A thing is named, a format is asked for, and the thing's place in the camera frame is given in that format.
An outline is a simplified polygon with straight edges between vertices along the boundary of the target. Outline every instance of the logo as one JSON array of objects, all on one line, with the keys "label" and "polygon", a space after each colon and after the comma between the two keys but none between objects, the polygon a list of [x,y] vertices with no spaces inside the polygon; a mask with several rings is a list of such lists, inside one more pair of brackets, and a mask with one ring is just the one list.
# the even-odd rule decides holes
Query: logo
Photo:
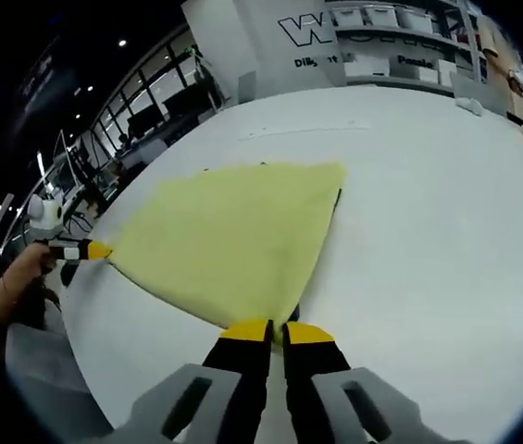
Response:
[{"label": "logo", "polygon": [[313,42],[332,43],[330,28],[323,26],[323,13],[303,14],[298,18],[283,18],[278,24],[298,47],[310,46]]},{"label": "logo", "polygon": [[430,69],[434,68],[434,65],[430,62],[427,62],[425,58],[419,60],[416,58],[408,58],[403,55],[399,55],[397,56],[397,61],[399,62],[399,64],[413,65],[414,67],[423,67]]}]

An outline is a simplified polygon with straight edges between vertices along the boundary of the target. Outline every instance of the white table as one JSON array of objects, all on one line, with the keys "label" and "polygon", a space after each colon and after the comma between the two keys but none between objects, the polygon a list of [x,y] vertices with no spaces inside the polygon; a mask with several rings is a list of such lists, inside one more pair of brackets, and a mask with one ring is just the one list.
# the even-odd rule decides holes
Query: white table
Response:
[{"label": "white table", "polygon": [[[301,320],[331,333],[448,438],[491,443],[523,414],[523,136],[452,99],[371,86],[228,109],[170,147],[102,216],[111,239],[161,179],[261,161],[340,161],[348,177]],[[105,263],[64,292],[69,339],[114,426],[219,330]],[[280,359],[257,442],[292,442]]]}]

